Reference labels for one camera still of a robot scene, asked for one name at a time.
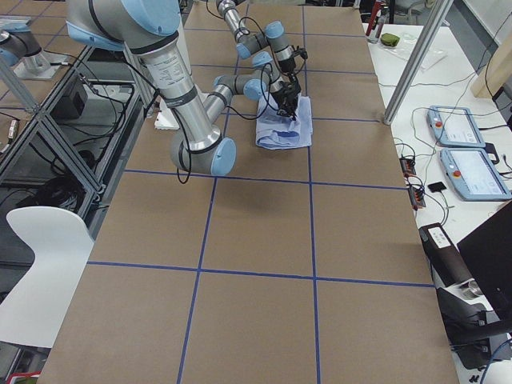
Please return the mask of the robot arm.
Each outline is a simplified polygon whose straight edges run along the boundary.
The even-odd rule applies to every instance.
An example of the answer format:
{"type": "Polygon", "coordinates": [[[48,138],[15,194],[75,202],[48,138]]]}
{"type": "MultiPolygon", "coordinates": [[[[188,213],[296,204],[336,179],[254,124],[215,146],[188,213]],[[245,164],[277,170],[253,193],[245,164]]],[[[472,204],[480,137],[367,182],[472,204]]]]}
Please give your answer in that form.
{"type": "Polygon", "coordinates": [[[252,58],[254,72],[221,76],[214,90],[202,99],[178,48],[182,17],[176,1],[70,1],[67,5],[69,36],[88,46],[121,51],[140,58],[153,85],[177,121],[170,155],[179,170],[224,176],[234,166],[235,142],[215,125],[233,96],[252,100],[271,96],[279,116],[295,118],[298,96],[295,59],[307,57],[289,43],[279,21],[263,32],[250,32],[236,1],[218,1],[219,16],[237,43],[240,58],[252,58]]]}
{"type": "Polygon", "coordinates": [[[307,60],[307,52],[299,47],[292,46],[280,21],[268,24],[265,29],[259,27],[259,32],[250,31],[245,24],[237,6],[242,1],[223,0],[216,1],[215,7],[218,15],[230,28],[236,42],[236,50],[241,59],[247,59],[257,52],[269,47],[277,60],[279,71],[284,74],[293,88],[301,92],[297,79],[295,58],[301,56],[307,60]]]}

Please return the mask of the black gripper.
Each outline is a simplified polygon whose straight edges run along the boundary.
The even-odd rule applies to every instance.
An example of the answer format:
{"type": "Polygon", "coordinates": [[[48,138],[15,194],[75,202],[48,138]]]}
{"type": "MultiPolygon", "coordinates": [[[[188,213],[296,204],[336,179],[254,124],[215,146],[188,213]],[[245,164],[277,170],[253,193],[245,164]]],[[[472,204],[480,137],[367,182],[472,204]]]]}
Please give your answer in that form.
{"type": "Polygon", "coordinates": [[[290,88],[293,90],[300,90],[300,82],[295,73],[296,63],[294,57],[288,57],[283,59],[278,59],[278,65],[280,71],[288,77],[290,81],[290,88]]]}
{"type": "Polygon", "coordinates": [[[273,99],[277,103],[278,114],[290,114],[292,121],[298,119],[298,90],[290,88],[289,82],[282,82],[280,90],[272,93],[273,99]]]}

